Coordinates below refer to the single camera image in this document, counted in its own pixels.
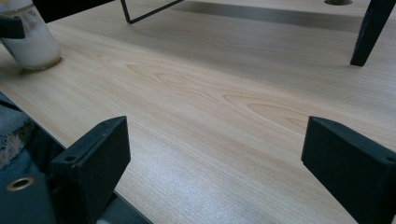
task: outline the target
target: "circular hole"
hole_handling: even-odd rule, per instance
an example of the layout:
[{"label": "circular hole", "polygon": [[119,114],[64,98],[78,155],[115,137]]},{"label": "circular hole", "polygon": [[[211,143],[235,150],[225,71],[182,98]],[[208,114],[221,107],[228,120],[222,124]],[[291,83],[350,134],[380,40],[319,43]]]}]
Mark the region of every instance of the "circular hole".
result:
[{"label": "circular hole", "polygon": [[324,3],[332,6],[347,6],[353,2],[351,0],[325,0]]},{"label": "circular hole", "polygon": [[388,159],[388,161],[393,161],[393,162],[396,162],[396,158],[393,158],[393,157],[387,157],[387,159]]},{"label": "circular hole", "polygon": [[7,190],[9,191],[17,191],[21,189],[25,189],[33,184],[35,180],[32,177],[24,177],[21,179],[17,179],[12,181],[8,186]]},{"label": "circular hole", "polygon": [[75,161],[76,158],[77,158],[77,157],[75,157],[75,156],[68,156],[68,157],[66,157],[64,160],[65,160],[65,161]]}]

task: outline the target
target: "black mount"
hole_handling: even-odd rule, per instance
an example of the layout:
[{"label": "black mount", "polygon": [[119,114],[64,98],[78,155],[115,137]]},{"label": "black mount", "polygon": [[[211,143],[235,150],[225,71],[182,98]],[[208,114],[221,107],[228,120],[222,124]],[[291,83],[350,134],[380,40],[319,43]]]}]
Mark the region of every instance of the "black mount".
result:
[{"label": "black mount", "polygon": [[302,161],[359,223],[391,223],[395,152],[340,123],[310,117]]},{"label": "black mount", "polygon": [[131,160],[126,117],[96,125],[51,161],[51,172],[0,185],[0,223],[96,223]]}]

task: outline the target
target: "black stand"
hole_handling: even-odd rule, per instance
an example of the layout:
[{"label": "black stand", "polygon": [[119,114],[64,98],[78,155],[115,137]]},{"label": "black stand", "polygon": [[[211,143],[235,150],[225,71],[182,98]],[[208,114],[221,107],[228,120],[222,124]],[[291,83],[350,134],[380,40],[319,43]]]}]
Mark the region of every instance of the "black stand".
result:
[{"label": "black stand", "polygon": [[395,3],[396,0],[371,1],[361,24],[361,31],[350,64],[364,66]]}]

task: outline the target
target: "black metal rod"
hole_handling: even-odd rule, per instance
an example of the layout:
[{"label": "black metal rod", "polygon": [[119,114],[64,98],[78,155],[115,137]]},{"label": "black metal rod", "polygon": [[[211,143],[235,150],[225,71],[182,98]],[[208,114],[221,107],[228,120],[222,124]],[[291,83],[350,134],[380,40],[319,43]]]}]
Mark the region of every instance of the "black metal rod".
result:
[{"label": "black metal rod", "polygon": [[147,13],[147,14],[145,14],[143,16],[140,16],[140,17],[138,17],[136,19],[133,19],[133,20],[131,20],[131,18],[129,16],[128,7],[126,6],[125,0],[121,0],[121,4],[122,4],[122,9],[123,9],[124,14],[125,14],[126,21],[128,23],[130,23],[130,24],[134,24],[134,23],[137,23],[138,21],[142,21],[143,19],[145,19],[147,17],[150,17],[150,16],[152,16],[152,15],[158,13],[158,12],[161,12],[161,11],[163,11],[163,10],[169,8],[169,7],[172,7],[172,6],[176,5],[176,4],[179,4],[179,3],[183,2],[183,1],[184,0],[176,0],[176,1],[171,2],[171,3],[169,3],[169,4],[167,4],[167,5],[163,6],[163,7],[159,7],[157,9],[154,9],[154,10],[150,11],[149,13]]}]

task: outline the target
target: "wooden table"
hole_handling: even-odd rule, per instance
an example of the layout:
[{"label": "wooden table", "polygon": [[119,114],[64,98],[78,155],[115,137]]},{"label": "wooden table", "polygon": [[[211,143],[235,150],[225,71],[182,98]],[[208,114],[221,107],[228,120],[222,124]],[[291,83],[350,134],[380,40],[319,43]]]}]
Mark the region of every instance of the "wooden table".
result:
[{"label": "wooden table", "polygon": [[301,163],[306,123],[396,149],[396,20],[359,68],[348,58],[367,1],[336,16],[278,2],[186,2],[134,26],[120,2],[90,9],[49,25],[63,60],[48,70],[23,72],[2,49],[0,91],[66,147],[126,115],[116,191],[155,223],[354,223]]}]

